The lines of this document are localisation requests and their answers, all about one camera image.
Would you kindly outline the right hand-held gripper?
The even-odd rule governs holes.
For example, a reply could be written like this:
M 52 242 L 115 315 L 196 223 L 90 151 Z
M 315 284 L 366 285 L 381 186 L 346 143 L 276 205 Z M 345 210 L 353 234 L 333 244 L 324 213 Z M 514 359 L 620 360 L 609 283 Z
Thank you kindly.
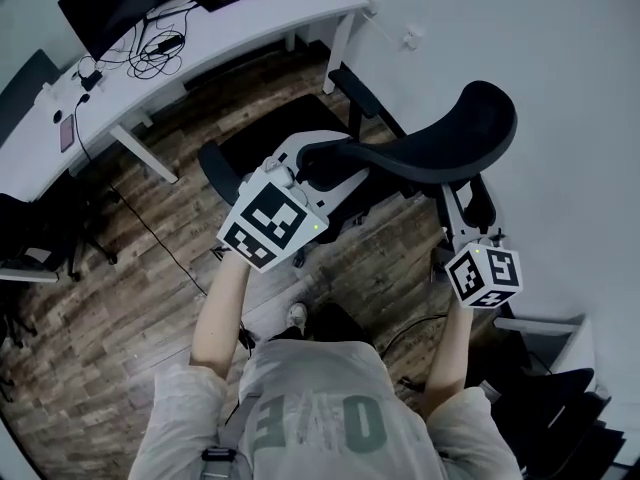
M 493 309 L 522 291 L 519 254 L 503 247 L 501 229 L 472 238 L 453 236 L 444 270 L 462 307 Z

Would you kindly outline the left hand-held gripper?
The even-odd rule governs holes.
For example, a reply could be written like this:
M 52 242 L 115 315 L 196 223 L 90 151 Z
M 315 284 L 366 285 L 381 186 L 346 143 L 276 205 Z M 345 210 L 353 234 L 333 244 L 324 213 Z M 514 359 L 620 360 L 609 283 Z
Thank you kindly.
M 258 272 L 266 272 L 328 229 L 295 184 L 290 169 L 269 158 L 241 183 L 217 238 Z

